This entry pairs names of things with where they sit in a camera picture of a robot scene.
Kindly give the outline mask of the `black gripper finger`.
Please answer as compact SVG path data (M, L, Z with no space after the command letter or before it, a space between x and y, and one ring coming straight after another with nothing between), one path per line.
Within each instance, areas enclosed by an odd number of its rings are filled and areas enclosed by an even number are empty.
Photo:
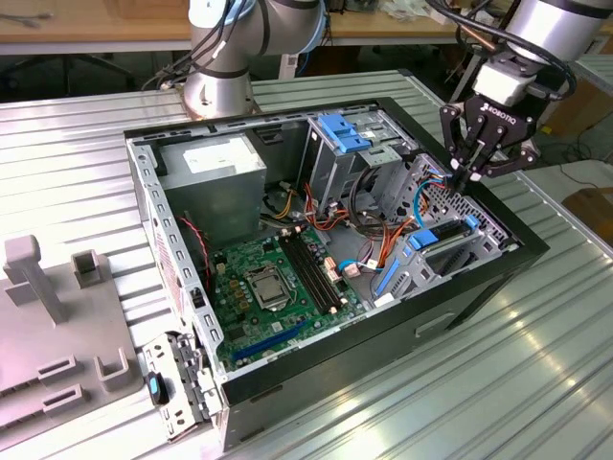
M526 135L517 135L508 131L490 131L467 137L468 152L476 155L466 163L462 172L462 187L469 182L479 182L483 177L495 178L525 169L536 163L539 155L532 140ZM502 160L494 160L499 150L519 145L519 152Z
M477 136L482 123L474 128L463 103L448 103L440 109L444 147L451 155L453 170L448 184L451 190L463 190L471 176L471 159L477 150Z

